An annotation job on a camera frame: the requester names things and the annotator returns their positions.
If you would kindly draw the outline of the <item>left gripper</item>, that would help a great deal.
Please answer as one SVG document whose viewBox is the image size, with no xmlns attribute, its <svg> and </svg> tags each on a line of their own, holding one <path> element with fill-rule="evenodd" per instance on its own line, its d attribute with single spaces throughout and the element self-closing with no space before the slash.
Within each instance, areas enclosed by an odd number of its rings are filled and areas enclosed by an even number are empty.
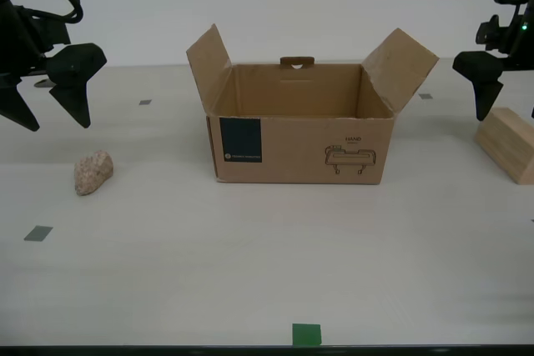
<svg viewBox="0 0 534 356">
<path fill-rule="evenodd" d="M 1 0 L 2 116 L 30 131 L 39 130 L 37 119 L 18 92 L 22 81 L 18 76 L 38 67 L 55 45 L 70 43 L 64 23 L 36 18 L 28 9 Z M 87 83 L 106 62 L 103 50 L 94 43 L 69 45 L 47 60 L 46 74 L 53 83 L 49 93 L 83 128 L 91 125 Z"/>
</svg>

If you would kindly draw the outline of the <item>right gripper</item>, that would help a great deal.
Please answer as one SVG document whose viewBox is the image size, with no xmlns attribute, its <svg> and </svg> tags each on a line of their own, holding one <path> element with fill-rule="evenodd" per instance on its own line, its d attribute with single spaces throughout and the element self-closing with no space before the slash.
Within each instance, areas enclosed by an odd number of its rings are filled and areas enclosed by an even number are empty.
<svg viewBox="0 0 534 356">
<path fill-rule="evenodd" d="M 453 61 L 452 68 L 471 82 L 476 105 L 476 118 L 483 121 L 491 111 L 503 84 L 499 81 L 505 68 L 533 68 L 533 4 L 526 5 L 523 14 L 519 7 L 508 26 L 500 25 L 499 16 L 480 25 L 476 33 L 476 43 L 484 45 L 487 51 L 497 50 L 505 54 L 500 58 L 484 52 L 461 52 Z"/>
</svg>

